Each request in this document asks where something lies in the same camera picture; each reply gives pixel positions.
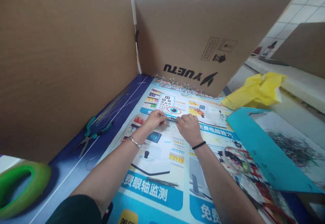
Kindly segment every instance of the white tiled wall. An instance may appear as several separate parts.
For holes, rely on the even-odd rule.
[[[275,48],[267,56],[271,57],[294,29],[305,22],[325,22],[325,0],[293,0],[291,6],[262,40],[261,53],[275,41]]]

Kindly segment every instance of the forearm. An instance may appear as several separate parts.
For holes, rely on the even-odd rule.
[[[140,127],[132,137],[142,144],[151,132],[148,127]],[[138,152],[139,147],[126,139],[88,174],[71,195],[88,195],[96,202],[103,216]]]
[[[207,144],[194,150],[222,223],[264,223]]]

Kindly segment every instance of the green tape roll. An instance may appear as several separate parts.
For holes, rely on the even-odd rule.
[[[0,207],[11,186],[21,177],[31,174],[31,180],[23,192],[0,209],[0,219],[11,218],[29,207],[43,192],[51,177],[51,167],[33,161],[24,161],[0,174]]]

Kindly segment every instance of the sleeve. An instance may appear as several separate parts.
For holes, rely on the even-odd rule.
[[[87,195],[74,195],[65,199],[47,220],[46,224],[100,224],[101,212],[95,201]]]

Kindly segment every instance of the yuetu logo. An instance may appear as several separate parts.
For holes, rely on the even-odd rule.
[[[187,70],[186,68],[179,68],[178,71],[176,72],[177,70],[177,67],[174,66],[173,70],[172,70],[172,66],[169,65],[169,64],[166,64],[165,67],[164,67],[164,71],[167,72],[170,72],[170,73],[173,73],[173,74],[177,74],[177,75],[180,75],[180,76],[184,76],[184,77],[188,77],[189,79],[191,79],[195,72],[192,71],[192,70]],[[218,72],[215,72],[209,76],[206,76],[202,82],[200,83],[200,85],[204,85],[206,82],[208,83],[208,87],[210,86],[210,84],[213,82],[213,77],[217,74]],[[201,81],[201,76],[202,76],[202,73],[198,73],[195,77],[193,77],[192,79],[194,80],[197,80],[197,81]]]

